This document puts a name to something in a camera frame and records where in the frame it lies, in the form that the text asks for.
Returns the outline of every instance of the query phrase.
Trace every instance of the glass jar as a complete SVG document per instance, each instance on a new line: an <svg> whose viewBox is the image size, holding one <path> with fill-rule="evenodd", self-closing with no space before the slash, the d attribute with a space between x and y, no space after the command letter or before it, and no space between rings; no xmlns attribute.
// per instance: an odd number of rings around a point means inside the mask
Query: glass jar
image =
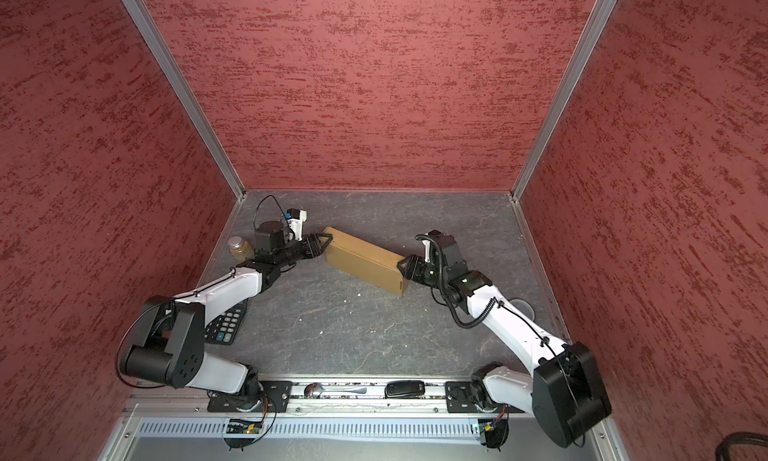
<svg viewBox="0 0 768 461"><path fill-rule="evenodd" d="M230 253L235 256L235 259L238 263L242 263L243 261L247 261L249 259L254 259L256 256L254 247L240 236L233 236L229 238L226 240L226 245L229 247Z"/></svg>

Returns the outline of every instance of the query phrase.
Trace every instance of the coiled cable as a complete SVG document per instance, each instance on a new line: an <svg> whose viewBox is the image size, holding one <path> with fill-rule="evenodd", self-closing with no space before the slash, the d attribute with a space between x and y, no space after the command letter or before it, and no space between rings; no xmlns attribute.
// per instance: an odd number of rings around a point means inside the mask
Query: coiled cable
<svg viewBox="0 0 768 461"><path fill-rule="evenodd" d="M494 300L490 300L488 304L485 306L485 309L480 313L480 316L476 317L475 319L464 322L458 317L458 313L456 312L456 307L453 305L453 296L451 295L450 291L448 291L448 286L445 283L445 278L443 277L443 268L445 266L445 255L442 254L442 248L437 243L437 240L434 237L427 236L427 235L417 235L416 236L417 241L429 241L429 243L435 248L435 251L437 252L437 289L440 291L440 296L442 297L442 300L446 302L446 305L448 305L448 310L451 312L451 317L453 318L453 321L459 326L463 327L464 329L468 330L471 328L474 328L475 326L479 325L480 323L485 321L485 318L488 317L488 315L491 313L491 310L493 309L493 306L495 304Z"/></svg>

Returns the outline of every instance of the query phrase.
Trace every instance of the vented metal panel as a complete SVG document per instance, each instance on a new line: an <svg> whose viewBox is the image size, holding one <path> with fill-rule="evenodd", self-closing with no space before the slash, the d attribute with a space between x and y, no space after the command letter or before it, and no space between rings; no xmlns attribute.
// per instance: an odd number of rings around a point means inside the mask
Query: vented metal panel
<svg viewBox="0 0 768 461"><path fill-rule="evenodd" d="M221 438L228 418L145 418L137 437ZM460 419L365 419L278 418L267 436L271 438L327 438L359 440L440 440L441 443L476 443L477 420ZM258 435L227 434L226 437Z"/></svg>

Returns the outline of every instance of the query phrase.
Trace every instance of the red textured wall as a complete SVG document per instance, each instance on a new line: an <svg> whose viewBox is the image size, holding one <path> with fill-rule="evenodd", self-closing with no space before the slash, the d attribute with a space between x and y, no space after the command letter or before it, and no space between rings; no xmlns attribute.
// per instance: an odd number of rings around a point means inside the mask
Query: red textured wall
<svg viewBox="0 0 768 461"><path fill-rule="evenodd" d="M94 459L117 340L234 203L120 0L0 0L0 453Z"/></svg>
<svg viewBox="0 0 768 461"><path fill-rule="evenodd" d="M633 460L768 433L766 5L619 0L524 193Z"/></svg>
<svg viewBox="0 0 768 461"><path fill-rule="evenodd" d="M509 189L594 0L145 0L247 188Z"/></svg>

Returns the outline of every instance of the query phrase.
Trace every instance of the car key fob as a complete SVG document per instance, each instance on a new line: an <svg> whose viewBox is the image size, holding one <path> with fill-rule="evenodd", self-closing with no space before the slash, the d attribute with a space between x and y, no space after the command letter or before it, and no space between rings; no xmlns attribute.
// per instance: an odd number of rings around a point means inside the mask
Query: car key fob
<svg viewBox="0 0 768 461"><path fill-rule="evenodd" d="M384 388L385 398L418 398L424 396L424 381L392 381Z"/></svg>

